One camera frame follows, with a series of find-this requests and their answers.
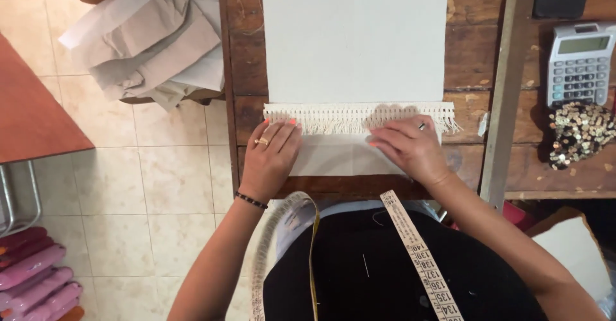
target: woman's left hand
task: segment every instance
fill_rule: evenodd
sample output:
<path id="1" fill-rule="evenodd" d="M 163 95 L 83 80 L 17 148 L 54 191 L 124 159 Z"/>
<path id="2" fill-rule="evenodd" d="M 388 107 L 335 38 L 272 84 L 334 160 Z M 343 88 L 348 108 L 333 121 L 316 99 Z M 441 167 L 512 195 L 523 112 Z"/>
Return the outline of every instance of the woman's left hand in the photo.
<path id="1" fill-rule="evenodd" d="M 269 126 L 268 121 L 254 129 L 248 140 L 242 184 L 238 191 L 259 202 L 267 203 L 282 187 L 302 144 L 302 127 L 292 119 Z M 269 143 L 255 143 L 265 138 Z"/>

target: ring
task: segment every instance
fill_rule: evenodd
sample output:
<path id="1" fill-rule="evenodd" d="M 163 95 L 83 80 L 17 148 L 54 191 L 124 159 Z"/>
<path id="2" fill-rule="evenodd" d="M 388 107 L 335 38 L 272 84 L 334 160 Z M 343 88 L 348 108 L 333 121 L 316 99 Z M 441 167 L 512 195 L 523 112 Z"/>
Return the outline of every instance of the ring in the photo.
<path id="1" fill-rule="evenodd" d="M 266 146 L 269 144 L 269 141 L 263 137 L 254 140 L 255 144 L 265 144 Z"/>

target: wooden table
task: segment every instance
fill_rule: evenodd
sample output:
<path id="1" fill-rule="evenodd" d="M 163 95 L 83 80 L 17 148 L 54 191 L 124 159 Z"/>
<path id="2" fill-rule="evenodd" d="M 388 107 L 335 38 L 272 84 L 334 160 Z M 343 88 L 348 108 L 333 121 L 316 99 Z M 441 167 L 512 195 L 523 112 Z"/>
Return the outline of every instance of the wooden table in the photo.
<path id="1" fill-rule="evenodd" d="M 587 0 L 582 19 L 616 20 L 616 0 Z M 234 187 L 243 167 L 245 146 L 252 130 L 263 121 L 267 102 L 266 49 L 259 0 L 220 0 L 225 54 L 225 79 Z M 450 168 L 476 189 L 483 160 L 484 137 L 479 122 L 489 110 L 496 70 L 499 22 L 503 0 L 448 0 L 445 41 L 445 94 L 455 104 L 456 121 L 464 129 L 443 136 Z M 616 197 L 616 144 L 590 160 L 573 163 L 564 171 L 545 161 L 553 137 L 545 105 L 545 67 L 550 54 L 552 27 L 557 21 L 534 21 L 532 46 L 524 65 L 514 145 L 511 151 L 507 199 Z M 616 85 L 616 58 L 612 59 L 609 99 Z M 318 198 L 378 198 L 394 189 L 401 198 L 426 198 L 426 191 L 398 175 L 355 177 L 291 177 L 279 196 L 302 190 Z"/>

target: beaded bracelet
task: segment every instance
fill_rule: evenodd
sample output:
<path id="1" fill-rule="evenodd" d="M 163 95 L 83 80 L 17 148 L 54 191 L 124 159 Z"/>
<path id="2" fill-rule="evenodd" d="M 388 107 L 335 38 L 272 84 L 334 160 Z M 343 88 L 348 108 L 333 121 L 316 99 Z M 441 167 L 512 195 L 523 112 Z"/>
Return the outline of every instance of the beaded bracelet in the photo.
<path id="1" fill-rule="evenodd" d="M 243 194 L 239 193 L 238 191 L 235 191 L 234 195 L 236 197 L 239 197 L 239 198 L 245 200 L 246 202 L 249 202 L 249 203 L 251 203 L 251 204 L 253 204 L 253 205 L 257 206 L 257 207 L 260 207 L 261 209 L 267 209 L 267 204 L 263 204 L 263 203 L 261 203 L 259 201 L 256 201 L 256 200 L 254 200 L 254 199 L 252 199 L 252 198 L 250 198 L 250 197 L 248 197 L 246 195 L 243 195 Z"/>

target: woman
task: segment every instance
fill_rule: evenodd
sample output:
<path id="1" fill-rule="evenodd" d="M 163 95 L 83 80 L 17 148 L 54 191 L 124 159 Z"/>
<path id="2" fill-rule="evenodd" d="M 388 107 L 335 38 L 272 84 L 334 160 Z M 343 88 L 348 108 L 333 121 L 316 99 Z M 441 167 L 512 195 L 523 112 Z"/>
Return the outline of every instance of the woman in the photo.
<path id="1" fill-rule="evenodd" d="M 466 321 L 605 320 L 565 267 L 447 168 L 429 116 L 390 121 L 371 132 L 370 144 L 420 182 L 460 228 L 407 211 Z M 267 204 L 289 175 L 301 142 L 294 120 L 259 125 L 248 141 L 238 192 Z M 312 255 L 319 320 L 436 320 L 389 215 L 382 204 L 364 204 L 339 204 L 319 224 Z M 190 269 L 168 320 L 224 319 L 262 215 L 260 207 L 235 198 Z M 313 320 L 311 236 L 306 229 L 293 240 L 266 277 L 268 321 Z"/>

